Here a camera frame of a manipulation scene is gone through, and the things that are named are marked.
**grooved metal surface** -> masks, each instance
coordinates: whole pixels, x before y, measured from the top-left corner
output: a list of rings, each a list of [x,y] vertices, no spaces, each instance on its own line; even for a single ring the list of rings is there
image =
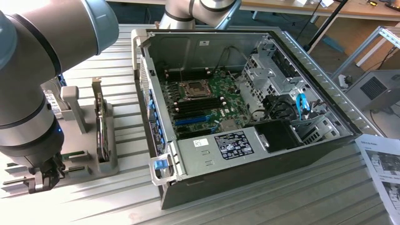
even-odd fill
[[[0,205],[5,206],[0,224],[4,221],[77,225],[391,224],[353,144],[335,150],[308,167],[160,210],[132,79],[131,30],[135,27],[121,25],[116,44],[64,74],[68,85],[80,88],[84,96],[80,104],[92,104],[92,95],[85,90],[91,89],[92,77],[103,78],[103,93],[115,107],[120,173],[49,192],[0,199]]]

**paper document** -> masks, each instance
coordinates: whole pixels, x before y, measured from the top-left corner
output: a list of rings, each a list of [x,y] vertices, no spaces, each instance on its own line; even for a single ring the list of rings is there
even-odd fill
[[[400,140],[361,135],[356,144],[387,211],[400,224]]]

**motherboard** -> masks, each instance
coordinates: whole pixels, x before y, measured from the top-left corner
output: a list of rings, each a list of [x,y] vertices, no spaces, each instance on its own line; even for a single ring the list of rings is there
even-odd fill
[[[248,106],[229,71],[164,71],[159,77],[172,126],[179,139],[243,128]]]

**green circuit board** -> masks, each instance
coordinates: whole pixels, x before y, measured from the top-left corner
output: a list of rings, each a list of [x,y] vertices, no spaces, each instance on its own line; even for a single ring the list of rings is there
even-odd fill
[[[237,86],[235,85],[235,80],[229,77],[225,71],[217,70],[209,79],[193,81],[191,80],[189,82],[197,81],[208,83],[211,97],[224,96],[227,104],[221,108],[204,110],[205,115],[209,116],[209,120],[207,122],[175,126],[176,120],[173,119],[172,115],[175,114],[173,102],[176,98],[171,90],[173,86],[179,87],[180,101],[187,101],[184,100],[185,90],[181,87],[180,82],[168,82],[164,79],[160,79],[163,95],[168,106],[169,117],[176,134],[179,135],[179,127],[185,127],[189,130],[189,132],[204,129],[212,129],[213,133],[220,133],[224,131],[221,128],[221,122],[224,120],[235,120],[237,128],[243,128],[243,126],[249,121],[249,113],[241,95],[239,93],[235,93],[235,90],[237,89]]]

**warning label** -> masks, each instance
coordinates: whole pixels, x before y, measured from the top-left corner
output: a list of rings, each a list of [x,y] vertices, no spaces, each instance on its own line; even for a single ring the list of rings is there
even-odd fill
[[[243,131],[215,136],[215,141],[225,160],[255,153]]]

